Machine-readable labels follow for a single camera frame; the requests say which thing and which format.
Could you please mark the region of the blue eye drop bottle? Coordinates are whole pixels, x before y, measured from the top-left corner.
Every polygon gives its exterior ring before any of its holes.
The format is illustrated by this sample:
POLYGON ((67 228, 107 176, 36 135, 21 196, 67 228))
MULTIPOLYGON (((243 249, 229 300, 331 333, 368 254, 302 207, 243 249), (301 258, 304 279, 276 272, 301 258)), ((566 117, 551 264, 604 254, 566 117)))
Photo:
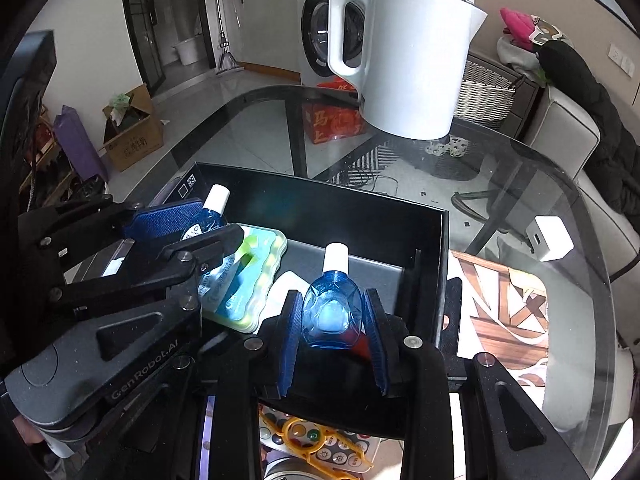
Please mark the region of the blue eye drop bottle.
POLYGON ((308 346, 351 349, 362 330, 362 295, 349 277, 348 247, 331 243, 324 251, 322 274, 303 301, 302 334, 308 346))
POLYGON ((224 208, 227 206, 230 191, 221 184, 213 185, 203 207, 189 220, 183 230, 181 240, 196 237, 209 231, 220 229, 227 224, 224 220, 224 208))

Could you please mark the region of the green white tissue pack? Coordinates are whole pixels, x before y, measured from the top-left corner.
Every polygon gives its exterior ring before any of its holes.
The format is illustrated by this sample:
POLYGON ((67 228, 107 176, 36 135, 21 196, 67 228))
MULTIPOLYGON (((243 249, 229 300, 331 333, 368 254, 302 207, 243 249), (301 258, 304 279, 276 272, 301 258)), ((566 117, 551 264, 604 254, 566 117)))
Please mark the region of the green white tissue pack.
POLYGON ((203 318, 249 334, 258 330, 288 240, 278 230, 248 224, 241 228, 242 244, 202 276, 198 298, 203 318))

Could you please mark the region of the round white grey device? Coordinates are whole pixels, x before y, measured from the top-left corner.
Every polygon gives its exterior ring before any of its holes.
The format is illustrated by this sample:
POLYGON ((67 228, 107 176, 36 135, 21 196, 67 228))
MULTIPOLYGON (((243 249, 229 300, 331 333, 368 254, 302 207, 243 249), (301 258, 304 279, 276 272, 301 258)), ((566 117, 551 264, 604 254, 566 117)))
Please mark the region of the round white grey device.
POLYGON ((275 460, 266 470, 265 480, 310 480, 312 474, 306 469, 307 464, 297 458, 288 457, 275 460))

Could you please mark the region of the brown cardboard box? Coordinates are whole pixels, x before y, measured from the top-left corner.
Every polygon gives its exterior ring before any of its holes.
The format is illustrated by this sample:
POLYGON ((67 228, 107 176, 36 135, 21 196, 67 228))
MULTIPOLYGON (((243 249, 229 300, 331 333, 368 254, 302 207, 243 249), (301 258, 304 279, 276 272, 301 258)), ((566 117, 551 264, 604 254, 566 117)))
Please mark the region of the brown cardboard box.
POLYGON ((124 171, 164 145, 164 130, 145 84, 114 94, 104 107, 103 148, 117 171, 124 171))

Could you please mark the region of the purple bag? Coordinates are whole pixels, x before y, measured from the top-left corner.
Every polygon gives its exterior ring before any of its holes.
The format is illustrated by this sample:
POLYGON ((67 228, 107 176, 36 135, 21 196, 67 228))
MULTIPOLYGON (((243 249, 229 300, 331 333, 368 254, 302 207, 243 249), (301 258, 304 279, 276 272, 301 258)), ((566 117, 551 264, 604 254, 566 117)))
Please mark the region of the purple bag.
POLYGON ((53 132, 81 180, 100 176, 104 182, 107 181, 104 163, 89 140, 77 110, 63 105, 61 113, 54 118, 53 132))

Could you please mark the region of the mop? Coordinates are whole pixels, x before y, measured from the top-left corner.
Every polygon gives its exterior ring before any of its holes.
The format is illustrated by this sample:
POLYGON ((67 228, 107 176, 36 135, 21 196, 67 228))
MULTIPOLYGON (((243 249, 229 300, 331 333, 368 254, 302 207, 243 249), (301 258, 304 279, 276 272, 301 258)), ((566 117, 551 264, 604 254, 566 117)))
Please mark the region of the mop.
POLYGON ((218 49, 220 52, 219 61, 217 62, 217 75, 222 75, 240 70, 241 66, 230 49, 226 24, 224 24, 224 9, 222 8, 221 0, 215 0, 215 9, 218 27, 218 49))

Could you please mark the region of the white bucket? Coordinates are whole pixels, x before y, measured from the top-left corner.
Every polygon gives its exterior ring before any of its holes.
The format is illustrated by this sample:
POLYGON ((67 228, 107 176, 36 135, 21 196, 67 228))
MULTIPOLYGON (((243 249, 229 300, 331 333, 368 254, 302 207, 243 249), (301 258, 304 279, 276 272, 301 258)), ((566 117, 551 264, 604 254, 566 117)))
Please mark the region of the white bucket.
POLYGON ((178 59, 183 66, 192 65, 206 57, 206 50, 201 35, 196 35, 174 45, 178 59))

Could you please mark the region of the black cardboard storage box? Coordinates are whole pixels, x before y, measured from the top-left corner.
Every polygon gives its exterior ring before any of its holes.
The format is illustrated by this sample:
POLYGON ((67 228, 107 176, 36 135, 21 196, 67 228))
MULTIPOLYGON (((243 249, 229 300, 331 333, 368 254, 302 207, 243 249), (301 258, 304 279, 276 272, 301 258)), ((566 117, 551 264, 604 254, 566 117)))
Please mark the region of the black cardboard storage box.
MULTIPOLYGON (((444 306, 447 248, 442 211, 236 168, 224 168, 220 175, 231 188, 232 223, 278 230, 288 240, 258 330, 233 330, 238 340, 256 336, 265 320, 279 315, 290 290, 304 301, 308 287, 286 284, 285 275, 313 281, 322 274, 326 246, 342 243, 348 247, 349 277, 360 292, 375 289, 386 313, 437 346, 435 318, 444 306)), ((195 343, 196 335, 144 385, 195 343)))

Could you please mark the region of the red gift box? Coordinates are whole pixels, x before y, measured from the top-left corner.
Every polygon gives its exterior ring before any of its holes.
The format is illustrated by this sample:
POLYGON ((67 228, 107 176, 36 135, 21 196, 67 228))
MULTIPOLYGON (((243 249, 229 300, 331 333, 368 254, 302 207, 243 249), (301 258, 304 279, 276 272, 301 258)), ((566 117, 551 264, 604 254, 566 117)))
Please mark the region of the red gift box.
POLYGON ((363 134, 358 110, 323 104, 303 105, 304 133, 312 144, 322 144, 363 134))

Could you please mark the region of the white charger cube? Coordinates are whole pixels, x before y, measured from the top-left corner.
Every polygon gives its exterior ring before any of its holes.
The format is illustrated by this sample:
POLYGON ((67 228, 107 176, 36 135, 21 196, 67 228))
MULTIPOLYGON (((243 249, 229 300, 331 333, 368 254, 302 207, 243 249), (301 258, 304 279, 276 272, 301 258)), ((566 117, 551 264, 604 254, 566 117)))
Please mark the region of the white charger cube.
POLYGON ((536 216, 526 228, 526 235, 541 262, 561 260, 574 249, 570 233, 558 216, 536 216))

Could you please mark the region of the silver front-load washing machine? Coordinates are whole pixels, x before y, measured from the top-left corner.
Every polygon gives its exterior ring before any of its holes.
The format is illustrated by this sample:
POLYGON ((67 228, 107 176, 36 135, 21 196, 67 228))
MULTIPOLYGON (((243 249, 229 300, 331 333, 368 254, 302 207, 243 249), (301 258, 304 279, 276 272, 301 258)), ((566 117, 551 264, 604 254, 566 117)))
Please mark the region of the silver front-load washing machine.
POLYGON ((334 77, 326 62, 329 0, 297 0, 300 83, 317 87, 334 77))

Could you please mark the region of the beige sofa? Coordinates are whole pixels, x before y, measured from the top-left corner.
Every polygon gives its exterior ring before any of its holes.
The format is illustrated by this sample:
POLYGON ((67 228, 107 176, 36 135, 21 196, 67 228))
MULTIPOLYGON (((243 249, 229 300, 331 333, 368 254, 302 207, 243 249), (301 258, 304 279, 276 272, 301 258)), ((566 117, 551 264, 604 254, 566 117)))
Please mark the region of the beige sofa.
POLYGON ((639 234, 609 207, 585 173, 600 143, 589 114, 563 92, 544 89, 524 143, 555 162, 574 181, 590 214, 610 274, 616 330, 622 344, 639 356, 639 234))

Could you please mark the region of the white electric kettle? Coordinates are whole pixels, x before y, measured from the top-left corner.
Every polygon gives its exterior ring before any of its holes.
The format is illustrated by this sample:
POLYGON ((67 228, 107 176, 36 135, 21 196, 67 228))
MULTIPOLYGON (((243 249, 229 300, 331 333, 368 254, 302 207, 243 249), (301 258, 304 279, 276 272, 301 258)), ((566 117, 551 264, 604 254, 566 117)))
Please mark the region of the white electric kettle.
POLYGON ((329 68, 358 93, 374 128, 419 141, 449 133, 472 39, 487 18, 475 0, 329 0, 329 68), (364 10, 355 67, 343 55, 346 8, 364 10))

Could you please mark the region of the white woven basket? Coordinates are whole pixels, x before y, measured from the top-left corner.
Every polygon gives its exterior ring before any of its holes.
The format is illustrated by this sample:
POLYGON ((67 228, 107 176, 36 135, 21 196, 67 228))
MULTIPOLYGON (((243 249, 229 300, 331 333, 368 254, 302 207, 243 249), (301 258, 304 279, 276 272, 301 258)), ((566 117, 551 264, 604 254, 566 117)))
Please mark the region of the white woven basket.
POLYGON ((454 116, 471 122, 501 122, 515 96, 514 83, 474 61, 465 64, 454 116))

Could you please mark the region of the pink cloth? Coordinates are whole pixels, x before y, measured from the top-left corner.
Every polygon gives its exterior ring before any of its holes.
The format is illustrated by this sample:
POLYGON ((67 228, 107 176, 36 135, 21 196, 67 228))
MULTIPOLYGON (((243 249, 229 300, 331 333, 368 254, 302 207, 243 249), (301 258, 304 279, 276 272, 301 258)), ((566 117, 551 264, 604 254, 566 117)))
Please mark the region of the pink cloth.
POLYGON ((503 32, 511 36, 512 42, 524 50, 533 50, 530 36, 535 31, 535 25, 532 16, 505 6, 499 10, 499 13, 504 24, 503 32))

